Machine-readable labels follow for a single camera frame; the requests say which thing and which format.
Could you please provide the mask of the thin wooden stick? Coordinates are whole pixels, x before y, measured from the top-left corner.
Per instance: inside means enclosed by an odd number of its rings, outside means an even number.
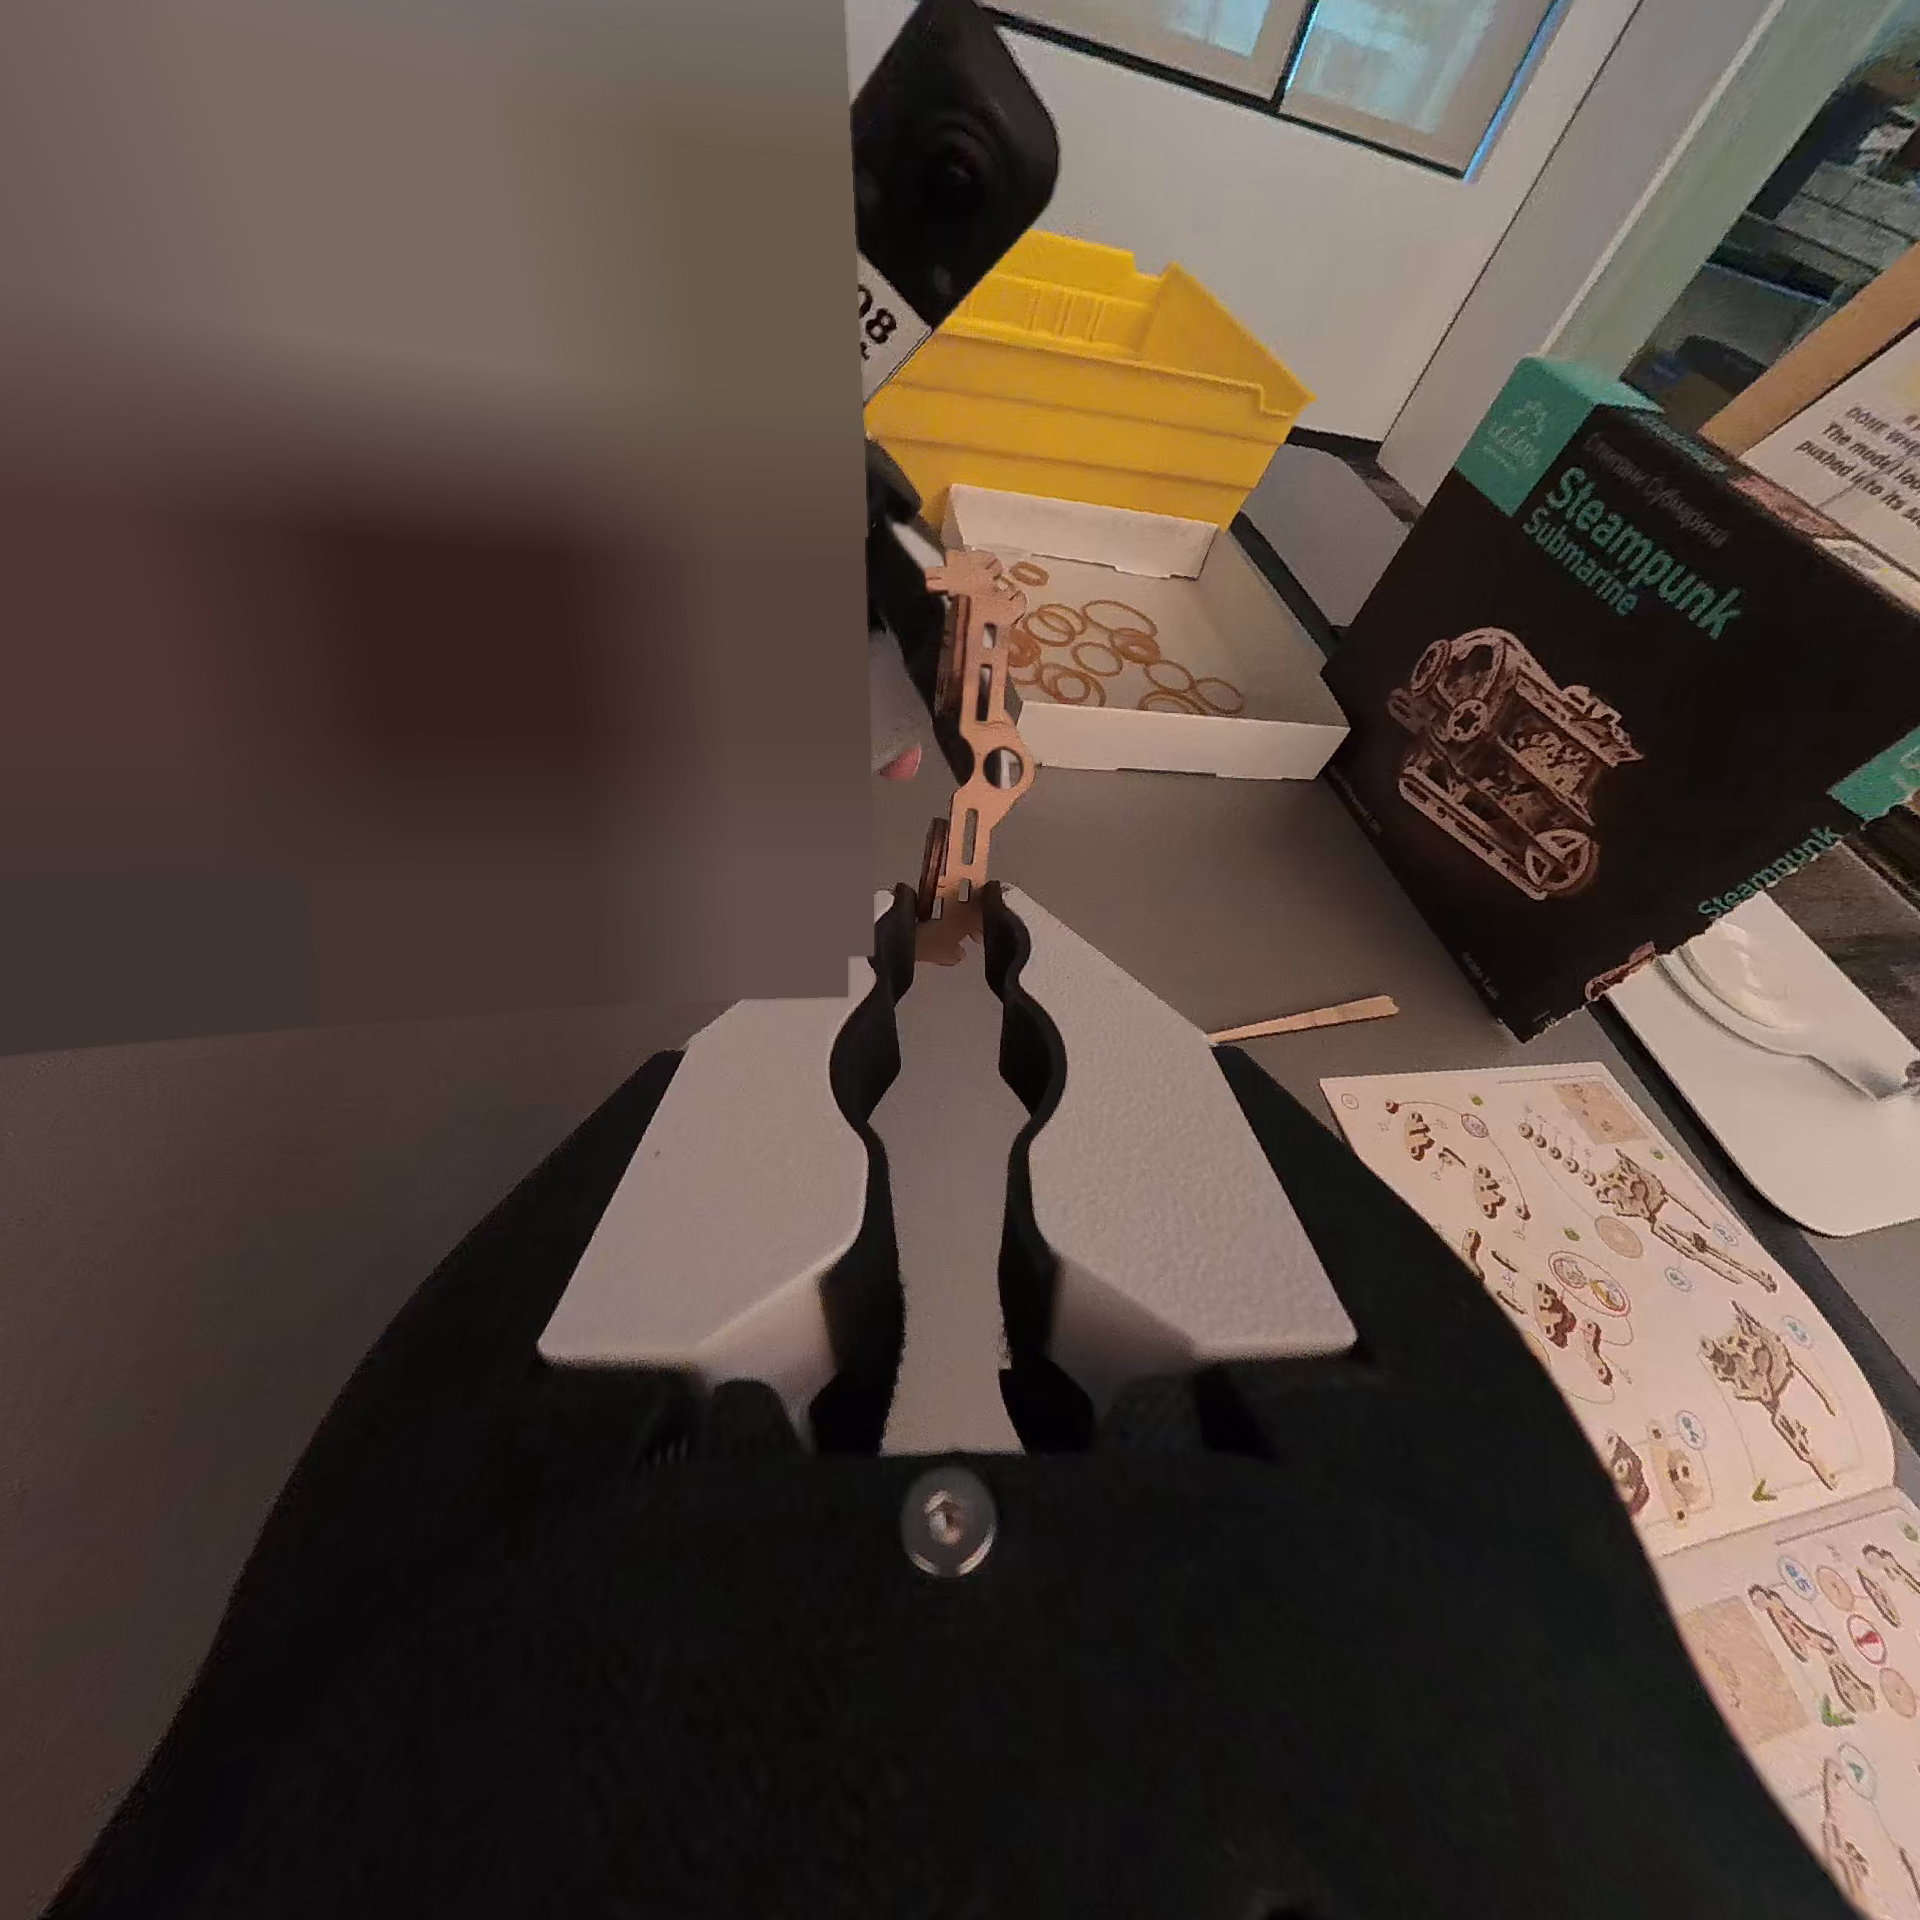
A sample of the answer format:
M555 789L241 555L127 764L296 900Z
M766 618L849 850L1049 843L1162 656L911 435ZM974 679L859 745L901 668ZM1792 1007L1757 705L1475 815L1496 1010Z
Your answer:
M1390 1020L1402 1012L1399 1003L1387 995L1347 1000L1337 1003L1314 1007L1295 1016L1279 1016L1259 1021L1234 1025L1208 1033L1215 1048L1240 1045L1248 1041L1274 1041L1285 1036L1312 1033L1345 1025L1370 1025Z

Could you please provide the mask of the long wooden model strip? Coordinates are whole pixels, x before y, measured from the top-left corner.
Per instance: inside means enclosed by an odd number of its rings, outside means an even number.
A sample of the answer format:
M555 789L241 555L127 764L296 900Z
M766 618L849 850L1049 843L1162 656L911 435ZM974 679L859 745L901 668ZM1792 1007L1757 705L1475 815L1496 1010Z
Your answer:
M954 548L928 571L945 602L945 636L930 695L936 741L951 797L928 824L917 888L917 959L945 969L978 935L990 885L992 836L1037 779L1018 727L1015 652L1025 596L1001 564Z

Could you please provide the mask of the black model kit box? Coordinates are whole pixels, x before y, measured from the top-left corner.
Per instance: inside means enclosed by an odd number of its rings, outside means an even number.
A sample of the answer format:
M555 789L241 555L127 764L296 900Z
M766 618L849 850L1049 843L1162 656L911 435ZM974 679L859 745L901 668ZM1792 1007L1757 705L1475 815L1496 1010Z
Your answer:
M1917 578L1547 357L1326 681L1333 789L1517 1041L1917 795Z

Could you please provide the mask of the white flat stand base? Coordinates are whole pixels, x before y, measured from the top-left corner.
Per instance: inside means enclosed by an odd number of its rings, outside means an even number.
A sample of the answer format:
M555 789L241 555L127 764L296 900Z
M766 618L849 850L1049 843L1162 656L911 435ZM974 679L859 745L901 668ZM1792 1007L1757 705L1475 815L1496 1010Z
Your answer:
M1918 1218L1918 1045L1769 896L1605 1000L1789 1218L1831 1240Z

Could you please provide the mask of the illustrated instruction booklet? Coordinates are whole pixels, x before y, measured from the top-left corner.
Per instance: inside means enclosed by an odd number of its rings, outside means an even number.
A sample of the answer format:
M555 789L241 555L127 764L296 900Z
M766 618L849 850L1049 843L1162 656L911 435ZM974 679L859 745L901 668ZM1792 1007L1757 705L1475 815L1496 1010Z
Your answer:
M1841 1336L1595 1064L1322 1091L1555 1381L1839 1888L1918 1916L1918 1519Z

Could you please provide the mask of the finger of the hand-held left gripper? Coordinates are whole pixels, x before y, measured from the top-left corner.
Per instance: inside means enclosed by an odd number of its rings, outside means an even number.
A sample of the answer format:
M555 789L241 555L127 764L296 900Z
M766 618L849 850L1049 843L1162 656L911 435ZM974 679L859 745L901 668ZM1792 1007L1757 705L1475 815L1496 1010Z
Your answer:
M872 754L915 760L930 739L945 600L926 587L919 529L872 520Z

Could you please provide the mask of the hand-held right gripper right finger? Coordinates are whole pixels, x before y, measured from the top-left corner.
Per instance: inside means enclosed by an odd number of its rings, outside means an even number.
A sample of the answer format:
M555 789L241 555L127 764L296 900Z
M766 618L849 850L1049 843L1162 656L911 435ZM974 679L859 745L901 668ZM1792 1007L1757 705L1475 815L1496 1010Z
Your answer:
M999 1236L999 1393L1025 1452L1142 1381L1326 1361L1358 1333L1202 1029L1033 896L982 907L1025 1107Z

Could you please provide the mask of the yellow plastic bin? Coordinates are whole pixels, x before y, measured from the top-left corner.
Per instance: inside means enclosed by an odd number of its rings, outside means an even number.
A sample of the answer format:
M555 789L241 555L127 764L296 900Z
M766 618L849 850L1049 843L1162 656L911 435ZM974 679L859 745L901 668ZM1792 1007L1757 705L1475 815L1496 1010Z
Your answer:
M1226 529L1310 405L1184 267L1029 231L865 420L934 522L974 487Z

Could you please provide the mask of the dark framed window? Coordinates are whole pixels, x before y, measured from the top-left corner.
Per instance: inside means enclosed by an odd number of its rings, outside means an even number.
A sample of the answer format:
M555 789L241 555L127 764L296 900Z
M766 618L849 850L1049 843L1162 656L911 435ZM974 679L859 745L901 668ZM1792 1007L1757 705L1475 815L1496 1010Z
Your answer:
M1027 33L1374 154L1471 177L1557 3L1007 3Z

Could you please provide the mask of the shallow white cardboard box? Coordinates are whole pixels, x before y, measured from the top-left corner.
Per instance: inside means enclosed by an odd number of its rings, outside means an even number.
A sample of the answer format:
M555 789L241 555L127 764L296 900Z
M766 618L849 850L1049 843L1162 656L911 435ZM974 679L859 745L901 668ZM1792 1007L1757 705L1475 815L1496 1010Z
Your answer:
M950 548L995 559L1005 573L1015 559L1039 559L1193 581L1201 610L1245 672L1246 717L1069 708L1015 685L1019 732L1042 767L1312 779L1350 732L1307 627L1242 544L1210 522L957 484L945 499L942 538Z

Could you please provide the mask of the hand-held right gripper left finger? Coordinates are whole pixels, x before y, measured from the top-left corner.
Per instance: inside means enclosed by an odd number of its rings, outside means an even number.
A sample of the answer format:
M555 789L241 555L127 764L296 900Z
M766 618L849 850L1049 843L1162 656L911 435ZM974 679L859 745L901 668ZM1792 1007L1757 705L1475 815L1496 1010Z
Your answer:
M901 1073L917 900L875 896L840 1000L742 1000L673 1064L537 1352L766 1386L825 1455L880 1452L906 1347L874 1116Z

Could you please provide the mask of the pile of tan rubber bands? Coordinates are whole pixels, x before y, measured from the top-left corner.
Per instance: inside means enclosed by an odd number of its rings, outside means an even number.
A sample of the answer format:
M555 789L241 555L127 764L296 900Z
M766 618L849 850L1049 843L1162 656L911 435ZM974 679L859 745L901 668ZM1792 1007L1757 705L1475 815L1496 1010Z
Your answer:
M1013 681L1069 708L1246 717L1250 695L1193 581L1158 581L1069 560L1015 559L1025 600Z

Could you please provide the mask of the instruction poster on board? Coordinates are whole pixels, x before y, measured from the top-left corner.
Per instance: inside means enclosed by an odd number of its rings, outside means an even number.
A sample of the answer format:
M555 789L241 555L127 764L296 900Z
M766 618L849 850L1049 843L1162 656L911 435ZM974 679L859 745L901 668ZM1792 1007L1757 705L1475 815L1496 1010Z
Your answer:
M1917 568L1918 251L1910 250L1729 400L1702 439Z

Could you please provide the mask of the storage shelf with boxes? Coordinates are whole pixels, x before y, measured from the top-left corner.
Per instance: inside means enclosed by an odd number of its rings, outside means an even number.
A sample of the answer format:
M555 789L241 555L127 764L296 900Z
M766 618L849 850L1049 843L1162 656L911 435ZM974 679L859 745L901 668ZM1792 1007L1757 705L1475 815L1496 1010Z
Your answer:
M1779 5L1557 351L1702 423L1917 243L1918 5Z

